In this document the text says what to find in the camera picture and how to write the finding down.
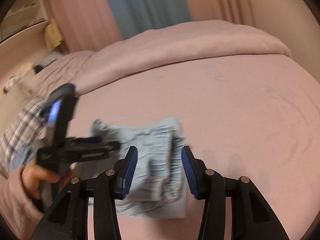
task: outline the pink blanket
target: pink blanket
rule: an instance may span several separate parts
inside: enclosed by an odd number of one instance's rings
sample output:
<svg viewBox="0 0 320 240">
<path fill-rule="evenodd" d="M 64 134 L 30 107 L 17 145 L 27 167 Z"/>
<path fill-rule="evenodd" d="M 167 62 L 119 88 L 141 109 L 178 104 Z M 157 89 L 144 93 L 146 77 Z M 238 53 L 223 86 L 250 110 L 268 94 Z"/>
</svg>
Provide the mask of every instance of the pink blanket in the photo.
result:
<svg viewBox="0 0 320 240">
<path fill-rule="evenodd" d="M 65 82 L 82 95 L 70 136 L 88 135 L 97 118 L 143 126 L 174 116 L 208 168 L 255 183 L 291 240 L 320 210 L 320 85 L 278 39 L 223 21 L 186 23 L 70 54 L 31 85 L 47 95 Z M 122 238 L 196 239 L 202 207 L 190 195 L 182 220 L 119 217 Z"/>
</svg>

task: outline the person's arm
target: person's arm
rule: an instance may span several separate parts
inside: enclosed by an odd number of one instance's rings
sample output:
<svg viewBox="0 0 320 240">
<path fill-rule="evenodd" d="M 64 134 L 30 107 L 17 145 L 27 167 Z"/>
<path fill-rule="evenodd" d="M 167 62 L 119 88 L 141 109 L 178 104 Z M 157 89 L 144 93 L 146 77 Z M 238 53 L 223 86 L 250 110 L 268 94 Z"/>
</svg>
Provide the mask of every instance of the person's arm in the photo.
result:
<svg viewBox="0 0 320 240">
<path fill-rule="evenodd" d="M 71 174 L 64 179 L 68 182 Z M 33 199 L 41 199 L 40 181 L 49 183 L 59 181 L 59 176 L 30 162 L 25 168 L 19 168 L 9 174 L 9 178 L 0 179 L 0 213 L 11 231 L 20 240 L 27 240 L 43 216 Z"/>
</svg>

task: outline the folded clothing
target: folded clothing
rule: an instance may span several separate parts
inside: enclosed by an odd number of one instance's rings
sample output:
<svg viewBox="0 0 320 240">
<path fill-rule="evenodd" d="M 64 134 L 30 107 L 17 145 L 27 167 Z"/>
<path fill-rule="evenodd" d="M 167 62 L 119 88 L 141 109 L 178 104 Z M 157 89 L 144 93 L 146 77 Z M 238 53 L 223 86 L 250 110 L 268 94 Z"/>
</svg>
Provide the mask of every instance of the folded clothing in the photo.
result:
<svg viewBox="0 0 320 240">
<path fill-rule="evenodd" d="M 106 126 L 94 121 L 90 136 L 101 136 L 102 141 L 118 140 L 121 149 L 105 160 L 77 163 L 73 172 L 81 179 L 94 178 L 122 159 L 130 146 L 138 149 L 138 163 L 130 193 L 125 200 L 116 200 L 118 214 L 135 217 L 159 217 L 157 208 L 177 201 L 180 212 L 161 211 L 161 217 L 181 218 L 185 210 L 185 175 L 181 162 L 184 138 L 180 135 L 179 122 L 168 118 L 146 127 Z"/>
</svg>

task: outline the pink bed sheet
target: pink bed sheet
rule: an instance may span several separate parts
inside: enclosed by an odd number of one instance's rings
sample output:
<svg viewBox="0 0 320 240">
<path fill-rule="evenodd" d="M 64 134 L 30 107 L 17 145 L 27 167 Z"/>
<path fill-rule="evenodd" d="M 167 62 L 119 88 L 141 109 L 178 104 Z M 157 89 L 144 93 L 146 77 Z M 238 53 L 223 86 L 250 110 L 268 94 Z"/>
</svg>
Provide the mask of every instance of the pink bed sheet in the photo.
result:
<svg viewBox="0 0 320 240">
<path fill-rule="evenodd" d="M 195 156 L 225 177 L 251 178 L 299 240 L 320 210 L 320 84 L 278 39 L 210 22 L 71 54 L 80 65 L 66 57 L 31 85 L 42 95 L 63 82 L 79 86 L 72 136 L 88 135 L 97 118 L 143 126 L 177 117 Z M 202 206 L 189 195 L 185 219 L 119 217 L 122 238 L 196 239 Z"/>
</svg>

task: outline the pink curtain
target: pink curtain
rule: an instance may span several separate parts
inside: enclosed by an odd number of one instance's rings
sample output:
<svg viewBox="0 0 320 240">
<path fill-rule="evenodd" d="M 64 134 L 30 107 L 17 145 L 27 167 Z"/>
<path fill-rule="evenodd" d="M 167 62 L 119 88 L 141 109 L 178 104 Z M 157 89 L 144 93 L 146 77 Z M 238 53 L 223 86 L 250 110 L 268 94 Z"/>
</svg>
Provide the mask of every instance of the pink curtain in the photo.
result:
<svg viewBox="0 0 320 240">
<path fill-rule="evenodd" d="M 98 51 L 122 40 L 107 0 L 48 0 L 70 52 Z"/>
</svg>

